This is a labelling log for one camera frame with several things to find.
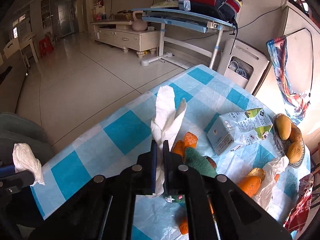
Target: tissue paper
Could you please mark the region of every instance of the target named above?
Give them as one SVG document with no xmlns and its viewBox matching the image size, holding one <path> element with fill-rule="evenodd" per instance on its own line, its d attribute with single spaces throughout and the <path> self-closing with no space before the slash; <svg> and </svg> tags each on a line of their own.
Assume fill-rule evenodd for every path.
<svg viewBox="0 0 320 240">
<path fill-rule="evenodd" d="M 287 156 L 283 156 L 280 159 L 274 159 L 263 166 L 265 172 L 265 178 L 261 182 L 261 186 L 252 199 L 258 203 L 265 211 L 268 211 L 270 201 L 272 198 L 272 188 L 276 185 L 274 179 L 276 174 L 280 174 L 285 170 L 289 164 Z"/>
<path fill-rule="evenodd" d="M 176 111 L 172 87 L 163 86 L 159 88 L 156 99 L 156 116 L 151 119 L 152 136 L 158 144 L 156 193 L 153 196 L 159 196 L 164 192 L 162 186 L 164 183 L 163 142 L 168 140 L 169 150 L 171 150 L 186 109 L 187 103 L 183 99 Z"/>
<path fill-rule="evenodd" d="M 38 159 L 35 158 L 30 146 L 26 143 L 15 143 L 12 153 L 13 163 L 18 171 L 31 171 L 35 177 L 36 183 L 44 184 L 44 177 L 42 174 L 42 166 Z"/>
</svg>

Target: gray chair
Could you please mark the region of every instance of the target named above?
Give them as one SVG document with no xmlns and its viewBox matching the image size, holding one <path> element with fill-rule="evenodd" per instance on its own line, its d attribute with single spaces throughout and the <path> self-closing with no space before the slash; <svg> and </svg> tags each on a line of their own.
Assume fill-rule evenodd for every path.
<svg viewBox="0 0 320 240">
<path fill-rule="evenodd" d="M 27 143 L 42 165 L 54 156 L 42 127 L 16 114 L 2 113 L 0 114 L 0 160 L 3 166 L 13 164 L 12 152 L 15 143 Z"/>
</svg>

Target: paper box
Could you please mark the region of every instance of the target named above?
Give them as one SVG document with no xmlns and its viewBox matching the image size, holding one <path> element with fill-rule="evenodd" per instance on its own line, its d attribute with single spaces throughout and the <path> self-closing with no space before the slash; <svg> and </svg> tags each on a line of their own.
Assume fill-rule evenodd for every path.
<svg viewBox="0 0 320 240">
<path fill-rule="evenodd" d="M 217 155 L 264 140 L 272 122 L 263 108 L 220 115 L 208 131 L 208 139 Z"/>
</svg>

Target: red stool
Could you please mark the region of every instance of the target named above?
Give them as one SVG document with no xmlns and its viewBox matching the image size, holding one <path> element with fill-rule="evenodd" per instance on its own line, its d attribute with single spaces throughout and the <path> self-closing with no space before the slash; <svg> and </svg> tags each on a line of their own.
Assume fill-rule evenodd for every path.
<svg viewBox="0 0 320 240">
<path fill-rule="evenodd" d="M 39 50 L 40 50 L 41 57 L 47 55 L 47 52 L 51 53 L 54 50 L 54 47 L 52 46 L 52 43 L 48 36 L 46 36 L 44 39 L 39 41 Z"/>
</svg>

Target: tablecloth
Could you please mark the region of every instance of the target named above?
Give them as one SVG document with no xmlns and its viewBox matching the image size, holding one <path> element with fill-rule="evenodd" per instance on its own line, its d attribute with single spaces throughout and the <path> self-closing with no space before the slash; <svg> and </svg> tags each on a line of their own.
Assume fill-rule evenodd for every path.
<svg viewBox="0 0 320 240">
<path fill-rule="evenodd" d="M 239 182 L 253 168 L 262 168 L 281 157 L 269 133 L 264 141 L 235 152 L 217 156 L 207 132 L 220 114 L 263 107 L 272 118 L 275 114 L 254 96 L 219 73 L 198 65 L 168 79 L 92 127 L 43 166 L 45 186 L 35 185 L 32 192 L 46 219 L 76 191 L 97 174 L 110 177 L 136 163 L 138 155 L 150 150 L 151 118 L 155 116 L 156 95 L 160 86 L 169 85 L 175 93 L 175 105 L 186 99 L 187 110 L 176 141 L 187 131 L 198 136 L 197 150 L 217 163 L 217 173 Z M 274 187 L 268 211 L 283 222 L 297 199 L 299 179 L 310 173 L 310 153 L 300 168 L 290 166 Z M 185 239 L 179 223 L 186 216 L 185 206 L 167 203 L 162 196 L 137 196 L 132 239 Z"/>
</svg>

